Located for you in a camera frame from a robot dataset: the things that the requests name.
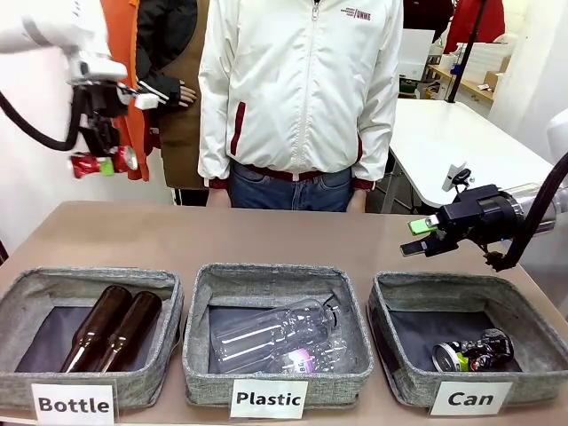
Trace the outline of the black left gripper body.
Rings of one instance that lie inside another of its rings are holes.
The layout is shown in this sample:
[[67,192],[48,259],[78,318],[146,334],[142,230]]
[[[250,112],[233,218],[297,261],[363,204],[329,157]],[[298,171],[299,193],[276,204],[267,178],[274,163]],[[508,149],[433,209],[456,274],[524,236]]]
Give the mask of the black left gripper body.
[[87,127],[100,129],[103,124],[128,113],[131,89],[122,83],[98,82],[73,86],[70,125],[78,126],[87,117]]

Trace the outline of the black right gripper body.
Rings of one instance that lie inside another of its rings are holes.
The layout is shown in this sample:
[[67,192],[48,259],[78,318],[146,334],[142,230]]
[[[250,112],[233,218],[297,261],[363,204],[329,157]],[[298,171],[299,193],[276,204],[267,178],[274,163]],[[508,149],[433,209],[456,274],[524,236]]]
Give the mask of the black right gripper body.
[[478,246],[512,239],[524,222],[513,197],[496,185],[464,190],[438,209],[437,229],[455,242],[470,240]]

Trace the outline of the white-jacket person's left hand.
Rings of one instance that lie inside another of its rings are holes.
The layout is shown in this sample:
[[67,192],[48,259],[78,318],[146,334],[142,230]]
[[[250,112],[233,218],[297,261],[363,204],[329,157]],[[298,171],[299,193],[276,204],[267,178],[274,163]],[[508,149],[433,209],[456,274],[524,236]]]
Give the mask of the white-jacket person's left hand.
[[350,200],[348,211],[350,213],[365,213],[367,205],[367,195],[369,191],[356,189]]

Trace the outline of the brown-vest person's hand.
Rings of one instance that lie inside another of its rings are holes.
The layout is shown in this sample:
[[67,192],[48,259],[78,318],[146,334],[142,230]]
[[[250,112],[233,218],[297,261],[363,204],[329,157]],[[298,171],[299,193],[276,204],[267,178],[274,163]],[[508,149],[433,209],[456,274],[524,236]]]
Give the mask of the brown-vest person's hand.
[[189,107],[197,100],[195,90],[187,87],[183,81],[179,81],[179,101],[180,107]]

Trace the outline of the white-jacket person's right hand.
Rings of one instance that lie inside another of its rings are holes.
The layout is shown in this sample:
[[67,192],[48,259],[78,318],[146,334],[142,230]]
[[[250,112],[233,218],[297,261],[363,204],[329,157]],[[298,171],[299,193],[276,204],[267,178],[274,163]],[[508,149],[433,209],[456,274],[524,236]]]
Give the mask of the white-jacket person's right hand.
[[208,208],[231,208],[229,193],[225,189],[210,188],[206,206]]

